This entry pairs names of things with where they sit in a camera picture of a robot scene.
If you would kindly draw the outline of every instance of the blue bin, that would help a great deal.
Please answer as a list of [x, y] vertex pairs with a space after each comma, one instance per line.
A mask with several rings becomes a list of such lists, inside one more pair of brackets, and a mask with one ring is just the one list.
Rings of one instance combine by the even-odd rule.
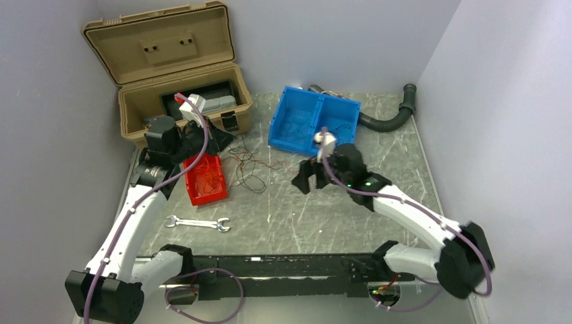
[[268, 145], [304, 155], [316, 155], [315, 133], [323, 126], [337, 144], [353, 143], [361, 104], [357, 101], [286, 87], [270, 123]]

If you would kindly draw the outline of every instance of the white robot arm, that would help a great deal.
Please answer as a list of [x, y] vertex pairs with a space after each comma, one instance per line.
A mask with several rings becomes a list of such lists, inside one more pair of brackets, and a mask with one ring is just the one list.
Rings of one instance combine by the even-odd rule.
[[318, 155], [302, 161], [292, 184], [309, 193], [308, 177], [316, 176], [317, 189], [335, 183], [344, 187], [352, 200], [372, 212], [390, 217], [411, 231], [429, 249], [405, 246], [395, 241], [383, 244], [373, 255], [381, 271], [410, 273], [428, 281], [438, 281], [450, 294], [467, 298], [487, 281], [494, 261], [484, 232], [474, 223], [461, 225], [408, 197], [391, 181], [367, 170], [361, 153], [353, 144], [335, 146], [335, 137], [317, 133]]

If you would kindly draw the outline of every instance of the wrench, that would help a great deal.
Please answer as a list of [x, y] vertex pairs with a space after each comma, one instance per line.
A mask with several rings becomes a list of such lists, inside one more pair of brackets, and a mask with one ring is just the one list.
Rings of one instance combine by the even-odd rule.
[[226, 217], [219, 218], [216, 221], [196, 221], [193, 219], [180, 219], [175, 215], [170, 215], [165, 219], [169, 221], [165, 224], [165, 227], [175, 227], [176, 225], [210, 227], [215, 228], [221, 233], [228, 232], [231, 229], [229, 226], [224, 225], [224, 222], [229, 221], [229, 219]]

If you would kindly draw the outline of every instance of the marble table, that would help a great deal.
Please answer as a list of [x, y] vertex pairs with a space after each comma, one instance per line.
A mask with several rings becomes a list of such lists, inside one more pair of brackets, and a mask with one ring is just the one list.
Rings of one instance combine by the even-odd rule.
[[[344, 94], [362, 102], [362, 112], [378, 119], [397, 113], [402, 95]], [[289, 167], [269, 169], [257, 164], [254, 175], [266, 184], [257, 194], [242, 186], [229, 188], [229, 198], [193, 207], [184, 180], [178, 181], [171, 198], [146, 237], [140, 256], [147, 257], [165, 244], [189, 246], [194, 254], [305, 254], [372, 252], [387, 240], [408, 246], [426, 247], [412, 233], [389, 218], [356, 205], [347, 193], [334, 185], [313, 189], [303, 195], [290, 184], [298, 163], [308, 157], [268, 146], [268, 129], [280, 99], [279, 93], [253, 96], [252, 130], [244, 137], [255, 158], [273, 164], [282, 161]], [[380, 173], [404, 193], [439, 213], [439, 205], [428, 166], [413, 120], [391, 133], [377, 133], [357, 127], [355, 144], [368, 169]], [[242, 145], [241, 139], [231, 146]], [[228, 157], [228, 152], [221, 158]], [[236, 181], [238, 162], [226, 159], [223, 171], [230, 185]], [[249, 180], [252, 187], [260, 186]], [[230, 232], [191, 226], [165, 228], [164, 219], [176, 215], [185, 219], [231, 219]]]

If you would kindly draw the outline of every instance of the white wall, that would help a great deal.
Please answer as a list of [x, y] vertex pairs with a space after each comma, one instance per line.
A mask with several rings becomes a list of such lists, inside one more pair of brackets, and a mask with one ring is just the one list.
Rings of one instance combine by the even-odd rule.
[[[98, 0], [107, 19], [203, 0]], [[227, 0], [250, 92], [317, 83], [395, 92], [415, 82], [460, 0]]]
[[482, 225], [493, 323], [570, 323], [572, 4], [463, 0], [418, 82], [445, 213]]
[[0, 323], [69, 323], [64, 280], [111, 228], [132, 146], [80, 34], [96, 1], [0, 8]]

